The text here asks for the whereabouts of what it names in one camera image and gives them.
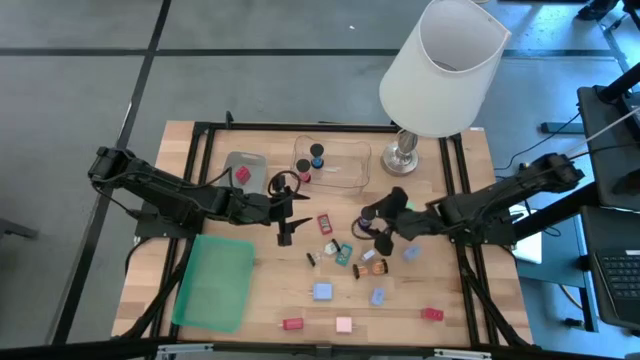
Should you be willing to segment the clear plastic bin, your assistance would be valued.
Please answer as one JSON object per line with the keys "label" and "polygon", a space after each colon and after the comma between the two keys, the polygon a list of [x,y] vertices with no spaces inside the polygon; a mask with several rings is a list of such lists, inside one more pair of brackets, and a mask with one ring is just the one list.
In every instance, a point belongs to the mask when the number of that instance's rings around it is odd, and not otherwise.
{"label": "clear plastic bin", "polygon": [[303,192],[322,192],[343,196],[359,195],[369,183],[371,173],[371,146],[363,141],[341,141],[315,139],[302,135],[293,145],[290,168],[296,170],[296,162],[308,159],[311,162],[310,147],[320,143],[324,147],[324,166],[311,166],[311,181],[302,182]]}

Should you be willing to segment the black aluminium table frame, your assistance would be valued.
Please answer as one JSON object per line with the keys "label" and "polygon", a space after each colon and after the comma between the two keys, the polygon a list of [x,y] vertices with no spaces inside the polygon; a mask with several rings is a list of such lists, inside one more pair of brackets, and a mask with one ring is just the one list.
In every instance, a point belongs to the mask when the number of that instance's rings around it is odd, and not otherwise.
{"label": "black aluminium table frame", "polygon": [[[361,207],[390,192],[392,186],[402,186],[416,207],[446,195],[446,180],[440,143],[436,139],[421,139],[417,171],[403,178],[389,176],[381,169],[378,156],[396,130],[391,126],[373,126],[382,133],[365,129],[364,125],[234,123],[224,128],[213,123],[209,178],[217,176],[231,151],[261,154],[268,159],[268,175],[288,168],[293,160],[294,142],[307,135],[319,140],[348,143],[364,142],[372,150],[370,182],[362,192],[345,196],[344,192],[319,193],[301,191],[311,200],[294,205],[294,219],[312,216],[314,219],[296,230],[291,247],[278,247],[277,225],[234,227],[207,220],[203,231],[221,237],[251,241],[256,260],[243,321],[233,334],[211,332],[194,327],[182,327],[178,340],[213,343],[213,350],[256,350],[260,352],[295,352],[328,358],[333,355],[418,354],[427,355],[426,348],[469,348],[464,298],[459,278],[456,250],[443,236],[421,237],[413,242],[394,237],[395,248],[387,258],[390,273],[356,280],[350,265],[371,245],[355,240],[350,233],[351,222]],[[322,236],[318,214],[328,213],[333,236]],[[318,251],[331,238],[347,242],[354,248],[349,267],[335,264],[323,256],[322,264],[311,267],[306,252]],[[421,256],[405,262],[402,252],[413,244],[420,245]],[[169,240],[151,239],[131,257],[112,335],[121,335],[132,327],[157,294],[165,265]],[[505,250],[482,246],[490,293],[503,316],[518,335],[532,343],[522,291],[514,259]],[[312,285],[331,283],[331,301],[314,301]],[[383,306],[370,304],[374,288],[385,289]],[[443,321],[420,318],[423,308],[444,311]],[[336,318],[349,317],[352,333],[337,333]],[[283,319],[303,318],[304,328],[287,331],[280,326]]]}

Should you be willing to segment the orange sand hourglass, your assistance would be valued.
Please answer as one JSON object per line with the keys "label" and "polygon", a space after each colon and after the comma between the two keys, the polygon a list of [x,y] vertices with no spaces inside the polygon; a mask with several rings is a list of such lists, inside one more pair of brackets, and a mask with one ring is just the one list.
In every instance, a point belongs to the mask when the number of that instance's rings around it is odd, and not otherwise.
{"label": "orange sand hourglass", "polygon": [[367,276],[381,276],[389,273],[389,266],[385,259],[380,259],[369,265],[353,264],[352,272],[355,279]]}

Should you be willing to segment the white sand hourglass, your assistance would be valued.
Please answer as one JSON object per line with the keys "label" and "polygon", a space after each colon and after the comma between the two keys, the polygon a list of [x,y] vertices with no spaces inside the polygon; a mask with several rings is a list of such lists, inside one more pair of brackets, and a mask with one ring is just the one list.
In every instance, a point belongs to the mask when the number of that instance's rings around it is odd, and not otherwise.
{"label": "white sand hourglass", "polygon": [[331,239],[321,251],[307,253],[306,259],[312,267],[316,267],[322,262],[323,258],[337,255],[340,251],[340,244],[335,239]]}

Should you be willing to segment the black keyboard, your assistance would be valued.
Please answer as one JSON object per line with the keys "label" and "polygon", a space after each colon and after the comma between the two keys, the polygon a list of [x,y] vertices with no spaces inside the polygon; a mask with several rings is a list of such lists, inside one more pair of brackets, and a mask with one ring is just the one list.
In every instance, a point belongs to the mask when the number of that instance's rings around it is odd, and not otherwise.
{"label": "black keyboard", "polygon": [[640,249],[595,253],[596,293],[624,321],[640,322]]}

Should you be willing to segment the green translucent plastic tray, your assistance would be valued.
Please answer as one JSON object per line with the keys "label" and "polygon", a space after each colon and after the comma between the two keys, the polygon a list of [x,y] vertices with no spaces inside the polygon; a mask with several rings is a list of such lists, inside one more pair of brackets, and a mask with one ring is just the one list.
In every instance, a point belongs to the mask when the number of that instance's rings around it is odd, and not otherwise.
{"label": "green translucent plastic tray", "polygon": [[234,333],[243,321],[254,269],[255,247],[243,240],[195,238],[177,294],[172,322]]}

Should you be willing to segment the purple sand hourglass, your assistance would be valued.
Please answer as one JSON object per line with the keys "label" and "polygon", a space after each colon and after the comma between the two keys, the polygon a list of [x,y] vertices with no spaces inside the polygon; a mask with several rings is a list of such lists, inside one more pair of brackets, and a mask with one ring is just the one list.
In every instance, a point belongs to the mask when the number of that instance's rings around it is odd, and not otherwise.
{"label": "purple sand hourglass", "polygon": [[376,210],[371,206],[367,206],[361,210],[360,216],[356,220],[356,223],[362,231],[367,231],[370,229],[373,223],[373,220],[376,217],[377,217]]}

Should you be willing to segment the black side desk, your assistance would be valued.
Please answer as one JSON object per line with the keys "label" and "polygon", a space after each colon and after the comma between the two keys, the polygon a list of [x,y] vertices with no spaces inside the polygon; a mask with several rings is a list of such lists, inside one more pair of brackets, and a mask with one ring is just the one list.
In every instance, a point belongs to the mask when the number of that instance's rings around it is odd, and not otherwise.
{"label": "black side desk", "polygon": [[627,173],[640,168],[640,135],[627,127],[640,111],[625,120],[629,106],[624,100],[603,102],[597,96],[600,87],[581,87],[577,90],[578,108],[585,136],[598,136],[587,143],[594,182],[602,206],[640,212],[640,195],[616,195],[612,188]]}

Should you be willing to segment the black rig support pole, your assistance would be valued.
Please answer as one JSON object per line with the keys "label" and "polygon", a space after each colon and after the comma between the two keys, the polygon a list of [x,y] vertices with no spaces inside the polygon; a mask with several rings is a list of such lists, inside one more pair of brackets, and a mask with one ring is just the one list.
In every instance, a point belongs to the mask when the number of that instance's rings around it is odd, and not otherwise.
{"label": "black rig support pole", "polygon": [[583,206],[598,206],[599,204],[597,186],[595,182],[592,182],[516,222],[513,225],[515,238],[517,240],[527,238],[576,215]]}
{"label": "black rig support pole", "polygon": [[626,94],[638,82],[640,82],[640,62],[614,80],[610,85],[598,90],[597,96],[603,102],[612,102]]}

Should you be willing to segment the white flat box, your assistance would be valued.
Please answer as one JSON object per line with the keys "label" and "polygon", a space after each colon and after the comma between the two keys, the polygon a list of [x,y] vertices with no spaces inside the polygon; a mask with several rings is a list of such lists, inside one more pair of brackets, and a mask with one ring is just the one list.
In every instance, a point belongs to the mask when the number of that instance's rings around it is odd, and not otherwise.
{"label": "white flat box", "polygon": [[[520,215],[518,220],[523,220],[529,214],[524,205],[514,205],[509,208],[511,215]],[[511,253],[518,260],[533,264],[542,263],[542,233],[538,232],[519,240],[511,247]]]}

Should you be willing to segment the black chair base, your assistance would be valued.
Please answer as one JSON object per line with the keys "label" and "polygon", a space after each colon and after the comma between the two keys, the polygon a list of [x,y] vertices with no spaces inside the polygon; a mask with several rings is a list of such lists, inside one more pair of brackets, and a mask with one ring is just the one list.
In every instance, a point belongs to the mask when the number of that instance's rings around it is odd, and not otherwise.
{"label": "black chair base", "polygon": [[[621,0],[592,0],[581,8],[575,18],[582,21],[599,21],[616,7]],[[640,0],[625,0],[633,9],[640,9]]]}

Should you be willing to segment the black keyboard desk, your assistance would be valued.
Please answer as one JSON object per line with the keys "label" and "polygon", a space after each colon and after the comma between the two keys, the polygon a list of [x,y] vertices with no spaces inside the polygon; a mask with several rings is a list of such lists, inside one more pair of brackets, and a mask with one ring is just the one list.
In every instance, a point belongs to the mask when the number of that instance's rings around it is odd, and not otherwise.
{"label": "black keyboard desk", "polygon": [[587,262],[592,274],[600,319],[610,325],[626,328],[640,335],[640,322],[617,318],[596,293],[595,253],[613,248],[640,249],[640,214],[598,207],[580,210],[587,247]]}

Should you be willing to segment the black computer mouse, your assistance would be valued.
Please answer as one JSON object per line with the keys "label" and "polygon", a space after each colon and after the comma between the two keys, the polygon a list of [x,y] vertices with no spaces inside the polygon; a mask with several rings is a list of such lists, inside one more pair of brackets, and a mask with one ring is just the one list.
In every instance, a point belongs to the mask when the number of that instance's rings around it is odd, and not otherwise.
{"label": "black computer mouse", "polygon": [[640,195],[640,168],[620,177],[612,188],[616,195]]}

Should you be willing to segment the silver bracket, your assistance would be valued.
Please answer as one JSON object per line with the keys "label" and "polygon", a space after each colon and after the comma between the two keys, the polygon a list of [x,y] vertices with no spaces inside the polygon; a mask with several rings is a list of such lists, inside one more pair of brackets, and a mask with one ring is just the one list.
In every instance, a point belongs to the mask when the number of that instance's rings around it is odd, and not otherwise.
{"label": "silver bracket", "polygon": [[156,357],[159,360],[175,360],[177,355],[205,353],[212,352],[213,350],[213,343],[166,344],[157,347]]}
{"label": "silver bracket", "polygon": [[449,360],[492,360],[492,355],[488,352],[441,348],[434,350],[434,357]]}

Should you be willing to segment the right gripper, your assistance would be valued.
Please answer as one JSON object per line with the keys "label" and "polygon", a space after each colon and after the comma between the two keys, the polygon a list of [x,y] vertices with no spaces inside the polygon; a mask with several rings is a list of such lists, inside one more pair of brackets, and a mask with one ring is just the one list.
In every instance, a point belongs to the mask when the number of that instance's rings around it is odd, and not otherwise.
{"label": "right gripper", "polygon": [[404,189],[393,187],[386,197],[373,205],[376,215],[387,220],[387,228],[374,237],[374,248],[382,256],[390,256],[393,252],[393,233],[406,240],[440,233],[440,216],[433,206],[424,211],[414,211],[406,208],[407,202]]}

